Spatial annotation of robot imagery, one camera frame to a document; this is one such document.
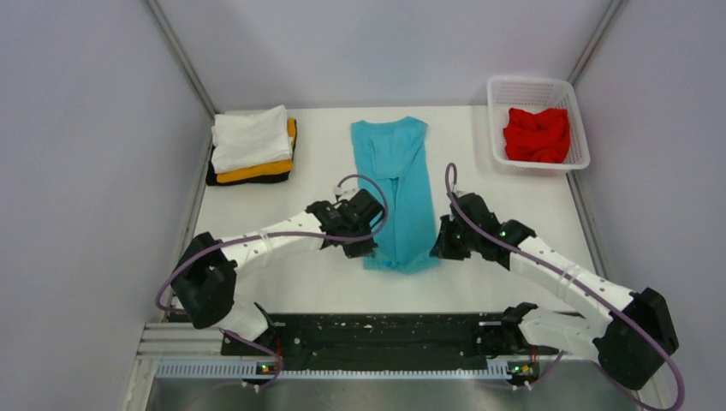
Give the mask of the white plastic laundry basket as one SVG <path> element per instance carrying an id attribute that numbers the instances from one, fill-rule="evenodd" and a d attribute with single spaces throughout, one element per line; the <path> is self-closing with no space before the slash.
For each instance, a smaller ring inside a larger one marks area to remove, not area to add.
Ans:
<path id="1" fill-rule="evenodd" d="M 500 164 L 527 169 L 582 170 L 590 155 L 580 110 L 572 85 L 564 80 L 516 75 L 496 75 L 487 81 L 487 102 L 491 152 Z M 571 133 L 568 156 L 562 164 L 531 163 L 509 160 L 504 151 L 503 129 L 509 122 L 509 109 L 539 113 L 549 108 L 565 109 Z"/>

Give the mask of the aluminium rail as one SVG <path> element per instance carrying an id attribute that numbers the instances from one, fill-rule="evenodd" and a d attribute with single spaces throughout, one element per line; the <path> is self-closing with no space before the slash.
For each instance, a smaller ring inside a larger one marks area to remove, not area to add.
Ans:
<path id="1" fill-rule="evenodd" d="M 640 331 L 611 316 L 602 324 L 593 324 L 581 317 L 535 310 L 527 317 L 503 319 L 500 325 L 503 340 L 510 348 L 555 348 L 600 366 L 618 360 L 641 360 L 649 355 L 660 357 Z"/>
<path id="2" fill-rule="evenodd" d="M 147 323 L 136 354 L 142 357 L 219 356 L 223 334 L 189 323 Z"/>

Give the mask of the white folded t-shirt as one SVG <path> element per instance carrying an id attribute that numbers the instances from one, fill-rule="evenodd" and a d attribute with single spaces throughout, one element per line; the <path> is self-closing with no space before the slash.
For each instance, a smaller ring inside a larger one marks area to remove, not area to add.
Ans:
<path id="1" fill-rule="evenodd" d="M 217 114 L 211 130 L 211 162 L 218 174 L 293 156 L 288 111 L 283 105 L 246 114 Z"/>

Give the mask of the red t-shirt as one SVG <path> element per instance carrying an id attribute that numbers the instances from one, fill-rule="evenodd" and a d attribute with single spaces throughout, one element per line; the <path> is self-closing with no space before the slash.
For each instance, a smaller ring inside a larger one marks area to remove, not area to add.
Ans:
<path id="1" fill-rule="evenodd" d="M 509 160 L 562 164 L 568 156 L 571 133 L 568 111 L 549 108 L 539 113 L 510 108 L 503 129 Z"/>

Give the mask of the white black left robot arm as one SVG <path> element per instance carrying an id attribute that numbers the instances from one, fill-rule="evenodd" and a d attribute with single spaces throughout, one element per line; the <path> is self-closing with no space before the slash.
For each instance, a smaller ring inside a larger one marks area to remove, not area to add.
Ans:
<path id="1" fill-rule="evenodd" d="M 316 201 L 304 211 L 259 231 L 228 239 L 196 235 L 172 275 L 170 287 L 192 327 L 241 337 L 255 354 L 271 349 L 271 320 L 242 295 L 242 279 L 300 253 L 341 247 L 349 258 L 372 254 L 372 232 L 383 226 L 384 203 L 365 189 L 335 202 Z"/>

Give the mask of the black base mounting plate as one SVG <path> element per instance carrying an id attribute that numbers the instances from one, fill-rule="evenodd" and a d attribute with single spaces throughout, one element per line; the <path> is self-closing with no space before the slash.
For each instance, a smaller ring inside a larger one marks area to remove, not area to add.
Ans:
<path id="1" fill-rule="evenodd" d="M 276 313 L 257 344 L 286 371 L 483 371 L 495 359 L 555 354 L 512 337 L 500 313 Z"/>

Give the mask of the aluminium frame post right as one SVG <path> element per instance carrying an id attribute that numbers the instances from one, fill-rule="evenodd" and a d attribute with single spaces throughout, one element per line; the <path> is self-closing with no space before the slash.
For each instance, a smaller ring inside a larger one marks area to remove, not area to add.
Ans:
<path id="1" fill-rule="evenodd" d="M 607 8 L 593 29 L 592 35 L 587 40 L 584 49 L 568 76 L 567 82 L 572 86 L 576 86 L 578 84 L 580 77 L 583 75 L 589 62 L 596 54 L 600 43 L 611 29 L 618 16 L 627 7 L 627 4 L 627 0 L 611 0 L 608 2 Z"/>

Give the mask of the aluminium frame post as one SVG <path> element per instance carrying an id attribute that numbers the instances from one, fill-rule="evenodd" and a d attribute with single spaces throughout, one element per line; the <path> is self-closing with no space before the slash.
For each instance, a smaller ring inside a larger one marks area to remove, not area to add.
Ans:
<path id="1" fill-rule="evenodd" d="M 627 0 L 611 0 L 608 2 L 607 8 L 593 29 L 592 35 L 587 40 L 584 49 L 568 76 L 567 82 L 572 86 L 576 86 L 578 84 L 580 77 L 583 75 L 589 62 L 596 54 L 600 43 L 611 29 L 618 16 L 627 7 L 627 4 Z"/>
<path id="2" fill-rule="evenodd" d="M 188 85 L 192 88 L 196 98 L 204 108 L 205 113 L 211 119 L 217 114 L 217 109 L 206 91 L 191 58 L 187 55 L 184 46 L 176 34 L 171 21 L 164 12 L 162 4 L 157 0 L 143 0 L 142 3 L 148 8 L 155 25 L 160 30 L 164 42 L 170 49 L 171 56 L 176 61 Z"/>

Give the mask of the turquoise t-shirt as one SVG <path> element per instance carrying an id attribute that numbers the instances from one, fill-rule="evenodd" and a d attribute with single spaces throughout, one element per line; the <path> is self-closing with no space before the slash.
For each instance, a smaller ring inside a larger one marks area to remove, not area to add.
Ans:
<path id="1" fill-rule="evenodd" d="M 440 265 L 430 255 L 437 226 L 426 164 L 428 124 L 414 117 L 385 123 L 351 124 L 354 162 L 359 174 L 382 189 L 389 205 L 378 247 L 364 258 L 369 271 L 415 274 Z"/>

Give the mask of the aluminium rail right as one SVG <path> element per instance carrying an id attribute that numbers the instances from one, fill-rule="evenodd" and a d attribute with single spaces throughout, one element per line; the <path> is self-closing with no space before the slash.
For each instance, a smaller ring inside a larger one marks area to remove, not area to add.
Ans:
<path id="1" fill-rule="evenodd" d="M 593 324 L 581 317 L 535 310 L 527 317 L 503 319 L 500 325 L 503 340 L 510 348 L 555 348 L 600 366 L 618 360 L 641 360 L 649 355 L 660 357 L 640 331 L 611 316 L 602 324 Z"/>

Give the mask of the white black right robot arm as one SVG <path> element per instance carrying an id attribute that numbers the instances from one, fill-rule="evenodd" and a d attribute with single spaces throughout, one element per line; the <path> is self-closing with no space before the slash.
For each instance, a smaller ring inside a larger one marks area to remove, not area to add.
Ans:
<path id="1" fill-rule="evenodd" d="M 502 340 L 514 353 L 554 348 L 591 360 L 619 385 L 639 390 L 680 346 L 664 297 L 612 283 L 563 257 L 535 231 L 500 222 L 477 194 L 451 194 L 431 256 L 473 254 L 546 289 L 573 309 L 565 314 L 531 302 L 504 310 Z"/>

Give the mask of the aluminium rail left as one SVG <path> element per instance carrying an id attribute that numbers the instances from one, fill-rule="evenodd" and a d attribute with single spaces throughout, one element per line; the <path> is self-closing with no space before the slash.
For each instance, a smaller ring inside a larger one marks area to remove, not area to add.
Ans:
<path id="1" fill-rule="evenodd" d="M 219 356 L 223 334 L 189 323 L 147 323 L 136 354 L 142 357 Z"/>

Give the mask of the aluminium frame post left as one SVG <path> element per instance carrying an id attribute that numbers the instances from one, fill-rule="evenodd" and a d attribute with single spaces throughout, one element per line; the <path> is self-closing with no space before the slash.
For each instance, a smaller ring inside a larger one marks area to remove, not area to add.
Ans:
<path id="1" fill-rule="evenodd" d="M 142 3 L 148 8 L 155 25 L 160 30 L 164 42 L 170 49 L 171 56 L 176 61 L 188 85 L 192 88 L 196 98 L 204 108 L 205 113 L 211 119 L 217 114 L 217 109 L 206 91 L 191 58 L 187 55 L 184 46 L 176 34 L 171 21 L 164 12 L 162 4 L 157 0 L 143 0 Z"/>

